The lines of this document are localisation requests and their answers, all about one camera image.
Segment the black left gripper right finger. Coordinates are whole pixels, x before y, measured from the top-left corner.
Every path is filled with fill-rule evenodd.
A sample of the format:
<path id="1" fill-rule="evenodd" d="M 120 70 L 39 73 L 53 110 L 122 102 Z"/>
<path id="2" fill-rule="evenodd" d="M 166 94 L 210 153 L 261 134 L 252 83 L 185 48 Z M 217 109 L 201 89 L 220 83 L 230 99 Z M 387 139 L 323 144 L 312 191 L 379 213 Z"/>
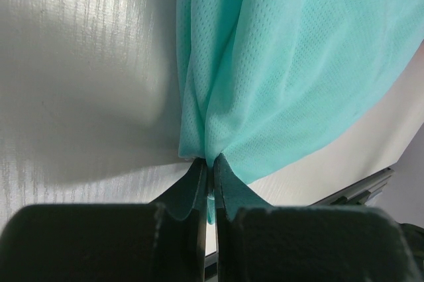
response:
<path id="1" fill-rule="evenodd" d="M 220 281 L 419 281 L 401 228 L 354 205 L 275 207 L 213 167 Z"/>

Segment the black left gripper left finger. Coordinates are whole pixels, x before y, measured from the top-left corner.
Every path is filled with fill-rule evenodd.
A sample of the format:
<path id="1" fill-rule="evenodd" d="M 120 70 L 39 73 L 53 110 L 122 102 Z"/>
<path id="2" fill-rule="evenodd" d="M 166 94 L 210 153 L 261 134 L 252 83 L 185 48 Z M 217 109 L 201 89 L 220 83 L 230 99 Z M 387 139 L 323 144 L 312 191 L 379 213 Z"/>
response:
<path id="1" fill-rule="evenodd" d="M 2 281 L 202 281 L 207 166 L 147 204 L 43 204 L 1 234 Z"/>

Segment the teal t shirt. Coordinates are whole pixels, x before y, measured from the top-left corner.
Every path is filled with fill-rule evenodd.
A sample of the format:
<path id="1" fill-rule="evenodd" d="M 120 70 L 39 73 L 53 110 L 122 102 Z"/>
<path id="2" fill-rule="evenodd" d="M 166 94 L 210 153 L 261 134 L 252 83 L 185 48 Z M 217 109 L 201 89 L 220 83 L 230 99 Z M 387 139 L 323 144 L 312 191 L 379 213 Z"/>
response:
<path id="1" fill-rule="evenodd" d="M 246 184 L 329 145 L 423 41 L 423 0 L 176 0 L 178 154 Z"/>

